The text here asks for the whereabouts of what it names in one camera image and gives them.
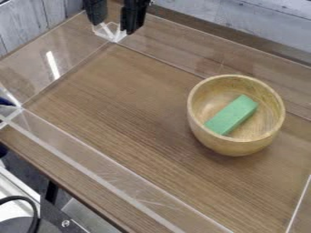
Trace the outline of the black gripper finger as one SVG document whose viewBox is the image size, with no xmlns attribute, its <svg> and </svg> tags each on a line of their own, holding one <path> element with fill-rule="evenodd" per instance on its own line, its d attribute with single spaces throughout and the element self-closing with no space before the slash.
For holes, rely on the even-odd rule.
<svg viewBox="0 0 311 233">
<path fill-rule="evenodd" d="M 143 26 L 151 0 L 124 0 L 120 11 L 120 30 L 132 35 Z"/>
<path fill-rule="evenodd" d="M 83 6 L 87 11 L 88 21 L 93 25 L 99 25 L 107 18 L 107 0 L 83 0 Z"/>
</svg>

